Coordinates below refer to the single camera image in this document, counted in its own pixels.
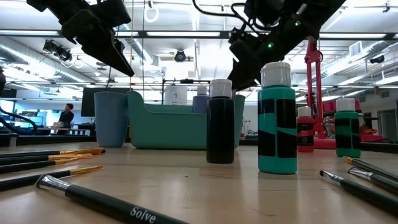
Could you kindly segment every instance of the teal paint bottle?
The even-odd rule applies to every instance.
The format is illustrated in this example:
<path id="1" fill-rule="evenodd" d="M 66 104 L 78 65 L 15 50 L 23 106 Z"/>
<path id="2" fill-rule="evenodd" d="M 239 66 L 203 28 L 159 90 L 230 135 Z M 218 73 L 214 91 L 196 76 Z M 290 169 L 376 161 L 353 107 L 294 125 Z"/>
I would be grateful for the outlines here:
<path id="1" fill-rule="evenodd" d="M 290 65 L 268 63 L 261 70 L 258 93 L 258 165 L 272 174 L 297 172 L 295 92 L 290 88 Z"/>
<path id="2" fill-rule="evenodd" d="M 355 99 L 336 100 L 336 154 L 337 156 L 361 157 L 359 116 L 355 112 Z"/>

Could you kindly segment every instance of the ceiling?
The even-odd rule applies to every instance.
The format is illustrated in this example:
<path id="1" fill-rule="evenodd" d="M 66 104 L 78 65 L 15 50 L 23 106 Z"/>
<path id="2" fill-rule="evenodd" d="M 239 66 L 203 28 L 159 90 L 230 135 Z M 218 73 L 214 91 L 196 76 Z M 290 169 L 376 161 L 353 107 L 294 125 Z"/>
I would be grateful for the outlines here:
<path id="1" fill-rule="evenodd" d="M 147 22 L 149 19 L 156 16 L 155 10 L 151 9 L 147 11 L 147 19 L 145 19 L 145 10 L 147 8 L 148 1 L 135 0 L 134 4 L 131 0 L 125 0 L 127 11 L 133 18 L 132 24 L 126 24 L 120 27 L 120 30 L 200 30 L 200 31 L 229 31 L 233 27 L 240 27 L 241 21 L 235 18 L 215 17 L 200 14 L 192 6 L 191 0 L 164 0 L 154 1 L 153 5 L 159 10 L 159 18 L 154 22 Z M 206 11 L 221 12 L 221 5 L 224 5 L 224 12 L 230 12 L 228 6 L 234 2 L 244 1 L 233 1 L 233 0 L 202 0 L 197 1 L 199 6 Z M 383 12 L 386 7 L 386 3 L 390 5 L 390 11 Z M 0 21 L 7 21 L 0 23 L 0 30 L 60 30 L 61 26 L 58 23 L 57 18 L 49 11 L 39 12 L 33 7 L 30 7 L 25 1 L 5 1 L 0 0 Z M 237 8 L 238 12 L 242 12 L 243 8 Z M 343 7 L 336 12 L 322 27 L 321 32 L 372 32 L 372 33 L 396 33 L 398 30 L 398 1 L 378 1 L 378 0 L 348 0 Z M 16 45 L 20 46 L 20 49 L 28 49 L 21 51 L 22 54 L 34 51 L 41 55 L 42 58 L 51 59 L 56 63 L 57 69 L 66 71 L 69 73 L 69 77 L 72 77 L 71 82 L 88 82 L 88 83 L 105 83 L 108 80 L 109 67 L 104 66 L 104 70 L 97 70 L 99 65 L 93 57 L 90 57 L 81 50 L 80 45 L 74 45 L 60 37 L 23 37 L 16 35 L 3 35 L 0 37 L 0 44 L 5 39 L 16 42 Z M 71 49 L 75 58 L 79 60 L 73 60 L 73 63 L 66 63 L 64 65 L 59 64 L 59 59 L 53 55 L 48 55 L 47 52 L 42 50 L 46 40 L 52 40 L 56 44 L 61 45 L 66 49 Z M 159 58 L 160 61 L 157 63 L 147 63 L 142 66 L 140 55 L 136 51 L 132 50 L 129 43 L 131 42 L 130 37 L 119 38 L 122 43 L 126 46 L 124 49 L 124 56 L 127 61 L 131 61 L 131 66 L 135 71 L 136 75 L 130 81 L 123 73 L 112 69 L 110 74 L 111 78 L 119 83 L 160 83 L 164 78 L 167 80 L 192 78 L 202 80 L 212 80 L 214 78 L 226 78 L 231 69 L 233 54 L 229 51 L 229 43 L 226 39 L 186 39 L 186 38 L 174 38 L 174 39 L 161 39 L 161 38 L 139 38 L 134 37 L 136 44 L 143 46 L 145 54 L 149 54 L 152 58 Z M 328 63 L 333 63 L 336 59 L 342 57 L 342 55 L 349 52 L 350 45 L 357 43 L 358 40 L 321 40 L 318 44 L 319 49 L 323 53 L 322 67 L 328 67 Z M 377 41 L 368 41 L 366 45 L 375 44 Z M 285 57 L 285 61 L 290 63 L 293 73 L 292 84 L 305 84 L 307 66 L 304 62 L 304 56 L 307 49 L 307 41 L 304 40 L 296 48 L 294 48 Z M 388 65 L 396 61 L 396 53 L 394 43 L 390 43 L 392 47 L 383 51 L 382 53 L 386 56 L 384 64 L 368 65 L 368 70 L 365 69 L 365 60 L 367 57 L 360 58 L 354 62 L 348 62 L 344 66 L 340 65 L 339 68 L 335 68 L 333 72 L 329 71 L 322 80 L 323 85 L 339 85 L 345 80 L 357 77 L 360 74 L 366 73 L 366 71 L 376 70 L 379 67 Z M 191 61 L 183 63 L 177 63 L 173 60 L 174 54 L 177 50 L 184 50 L 185 54 L 191 58 Z M 195 70 L 195 61 L 197 61 L 197 70 Z M 9 80 L 17 80 L 19 82 L 31 81 L 29 75 L 26 74 L 26 70 L 29 70 L 27 66 L 24 70 L 25 74 L 19 73 L 21 77 L 13 75 L 8 77 Z M 382 71 L 374 75 L 369 76 L 371 81 L 373 78 L 383 79 L 387 76 L 381 74 Z M 53 77 L 48 79 L 47 77 L 42 78 L 43 81 L 50 80 L 51 82 L 65 82 L 64 79 L 59 77 Z M 78 80 L 73 80 L 73 76 L 77 76 Z M 358 85 L 370 85 L 367 84 L 369 77 L 364 77 L 355 82 L 348 84 Z M 395 84 L 394 82 L 385 83 L 388 85 Z M 32 85 L 33 87 L 44 87 L 40 85 Z M 13 85 L 9 84 L 10 88 L 25 89 L 24 85 Z M 56 89 L 67 89 L 70 86 L 57 86 L 49 85 L 49 88 Z M 79 88 L 74 88 L 73 91 L 80 92 L 81 87 L 85 85 L 79 85 Z M 146 90 L 159 90 L 158 86 L 146 86 Z M 341 90 L 337 88 L 326 88 L 324 92 L 326 95 L 333 94 L 335 91 Z"/>

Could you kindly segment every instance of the metal ferrule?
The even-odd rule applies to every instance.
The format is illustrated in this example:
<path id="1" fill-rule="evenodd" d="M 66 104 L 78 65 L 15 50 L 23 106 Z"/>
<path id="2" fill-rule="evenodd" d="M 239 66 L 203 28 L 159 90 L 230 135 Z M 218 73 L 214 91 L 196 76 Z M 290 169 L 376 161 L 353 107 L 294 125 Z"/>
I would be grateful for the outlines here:
<path id="1" fill-rule="evenodd" d="M 329 172 L 323 171 L 323 178 L 325 178 L 327 181 L 331 182 L 332 184 L 336 184 L 340 186 L 340 182 L 344 180 L 344 178 L 339 177 L 335 174 L 331 174 Z"/>
<path id="2" fill-rule="evenodd" d="M 371 176 L 373 175 L 372 172 L 368 172 L 365 170 L 362 170 L 358 167 L 352 166 L 347 170 L 347 173 L 357 175 L 358 177 L 363 177 L 365 179 L 371 180 Z"/>
<path id="3" fill-rule="evenodd" d="M 47 174 L 43 174 L 36 182 L 36 187 L 46 189 L 56 194 L 65 195 L 67 188 L 71 186 L 68 182 L 62 181 Z"/>

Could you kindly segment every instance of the air vent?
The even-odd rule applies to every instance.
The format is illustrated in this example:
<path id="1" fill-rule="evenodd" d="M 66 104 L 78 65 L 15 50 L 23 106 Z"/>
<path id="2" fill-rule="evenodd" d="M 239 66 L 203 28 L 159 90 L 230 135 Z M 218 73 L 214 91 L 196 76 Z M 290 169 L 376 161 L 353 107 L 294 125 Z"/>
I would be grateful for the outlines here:
<path id="1" fill-rule="evenodd" d="M 390 91 L 382 91 L 382 92 L 380 92 L 380 97 L 381 98 L 390 97 Z"/>
<path id="2" fill-rule="evenodd" d="M 349 47 L 349 55 L 351 57 L 359 55 L 360 53 L 362 53 L 362 41 L 358 41 Z"/>
<path id="3" fill-rule="evenodd" d="M 363 103 L 363 102 L 365 102 L 366 101 L 366 96 L 360 96 L 359 97 L 359 102 L 360 103 Z"/>

